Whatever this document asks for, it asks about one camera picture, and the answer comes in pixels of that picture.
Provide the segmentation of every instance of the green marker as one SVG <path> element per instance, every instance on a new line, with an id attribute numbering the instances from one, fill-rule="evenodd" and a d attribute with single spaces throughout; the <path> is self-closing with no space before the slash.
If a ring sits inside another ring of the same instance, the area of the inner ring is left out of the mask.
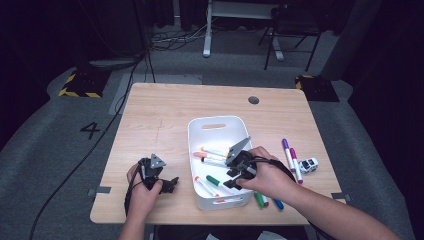
<path id="1" fill-rule="evenodd" d="M 261 208 L 265 207 L 264 199 L 262 197 L 262 194 L 260 194 L 258 192 L 255 192 L 255 197 L 256 197 L 256 200 L 258 201 L 259 207 L 261 207 Z"/>
<path id="2" fill-rule="evenodd" d="M 212 177 L 211 175 L 207 175 L 207 176 L 206 176 L 206 179 L 207 179 L 209 182 L 213 183 L 213 185 L 215 185 L 215 186 L 219 186 L 219 183 L 220 183 L 220 182 L 219 182 L 216 178 Z"/>

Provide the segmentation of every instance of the table hole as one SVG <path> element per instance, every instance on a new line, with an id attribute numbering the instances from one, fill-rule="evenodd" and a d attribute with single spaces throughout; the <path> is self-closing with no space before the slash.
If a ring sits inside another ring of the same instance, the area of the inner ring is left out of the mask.
<path id="1" fill-rule="evenodd" d="M 251 97 L 249 97 L 249 102 L 251 103 L 251 104 L 254 104 L 254 105 L 256 105 L 256 104 L 258 104 L 259 103 L 259 98 L 257 98 L 257 97 L 255 97 L 255 96 L 251 96 Z"/>

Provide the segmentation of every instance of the marker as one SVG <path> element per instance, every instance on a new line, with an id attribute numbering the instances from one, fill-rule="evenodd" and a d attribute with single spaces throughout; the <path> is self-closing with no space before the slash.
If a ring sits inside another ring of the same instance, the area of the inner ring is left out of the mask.
<path id="1" fill-rule="evenodd" d="M 222 167 L 222 168 L 227 168 L 227 169 L 229 168 L 222 161 L 218 162 L 217 160 L 211 160 L 209 158 L 202 158 L 201 161 L 202 161 L 202 164 L 206 164 L 206 165 L 209 165 L 209 166 Z"/>
<path id="2" fill-rule="evenodd" d="M 208 154 L 206 152 L 195 152 L 193 153 L 193 155 L 198 158 L 209 158 L 209 159 L 221 160 L 221 161 L 224 161 L 227 159 L 225 157 L 217 156 L 215 154 Z"/>
<path id="3" fill-rule="evenodd" d="M 293 148 L 290 148 L 290 154 L 292 156 L 294 167 L 296 169 L 297 183 L 302 184 L 302 173 L 300 172 L 299 162 L 297 161 L 296 152 Z"/>
<path id="4" fill-rule="evenodd" d="M 212 188 L 210 188 L 208 185 L 206 185 L 206 183 L 199 176 L 196 176 L 194 178 L 194 181 L 202 185 L 203 189 L 205 189 L 206 192 L 212 195 L 212 197 L 219 197 L 219 194 L 212 190 Z"/>
<path id="5" fill-rule="evenodd" d="M 292 172 L 295 172 L 296 169 L 294 167 L 293 159 L 290 154 L 289 144 L 287 143 L 287 140 L 285 138 L 283 138 L 283 148 L 284 148 L 284 152 L 286 153 L 287 161 L 289 162 L 289 165 L 290 165 L 290 170 Z"/>
<path id="6" fill-rule="evenodd" d="M 215 154 L 215 155 L 218 155 L 218 156 L 221 156 L 221 157 L 225 157 L 226 158 L 228 156 L 228 151 L 227 152 L 223 152 L 223 151 L 220 151 L 220 150 L 209 149 L 209 148 L 206 148 L 206 147 L 201 147 L 200 149 L 203 152 L 212 153 L 212 154 Z"/>
<path id="7" fill-rule="evenodd" d="M 211 175 L 207 175 L 206 176 L 206 180 L 208 180 L 209 182 L 211 182 L 213 185 L 215 185 L 217 187 L 220 187 L 221 190 L 225 190 L 230 195 L 234 195 L 234 193 L 231 192 L 230 189 L 227 186 L 225 186 L 224 184 L 222 184 L 218 179 L 212 177 Z"/>
<path id="8" fill-rule="evenodd" d="M 262 194 L 255 192 L 255 197 L 256 197 L 256 200 L 258 201 L 259 207 L 261 207 L 261 208 L 265 207 L 264 199 L 262 198 Z"/>
<path id="9" fill-rule="evenodd" d="M 262 199 L 264 200 L 264 206 L 268 207 L 269 205 L 268 198 L 265 195 L 262 195 Z"/>
<path id="10" fill-rule="evenodd" d="M 274 200 L 275 204 L 277 205 L 277 207 L 280 210 L 283 210 L 284 209 L 284 205 L 283 205 L 283 203 L 280 200 L 278 200 L 278 199 L 273 199 L 273 200 Z"/>

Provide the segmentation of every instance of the small white toy car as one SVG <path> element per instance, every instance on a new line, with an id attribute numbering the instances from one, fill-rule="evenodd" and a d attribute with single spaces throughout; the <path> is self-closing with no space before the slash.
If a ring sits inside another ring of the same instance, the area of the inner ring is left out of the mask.
<path id="1" fill-rule="evenodd" d="M 315 158 L 309 158 L 299 162 L 299 168 L 303 174 L 313 172 L 317 167 L 318 161 Z"/>

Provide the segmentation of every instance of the purple marker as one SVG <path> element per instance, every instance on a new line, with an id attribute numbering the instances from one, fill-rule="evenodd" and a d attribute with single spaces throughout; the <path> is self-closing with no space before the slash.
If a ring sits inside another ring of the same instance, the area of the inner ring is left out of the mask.
<path id="1" fill-rule="evenodd" d="M 302 184 L 303 183 L 302 173 L 300 172 L 299 162 L 297 161 L 296 152 L 294 151 L 293 148 L 290 148 L 290 154 L 293 159 L 294 168 L 296 169 L 297 183 Z"/>
<path id="2" fill-rule="evenodd" d="M 283 138 L 283 148 L 284 148 L 284 152 L 286 152 L 286 157 L 287 157 L 287 161 L 289 162 L 289 165 L 290 165 L 290 170 L 292 172 L 296 172 L 296 168 L 293 165 L 293 159 L 291 157 L 289 144 L 287 143 L 287 140 L 285 138 Z"/>

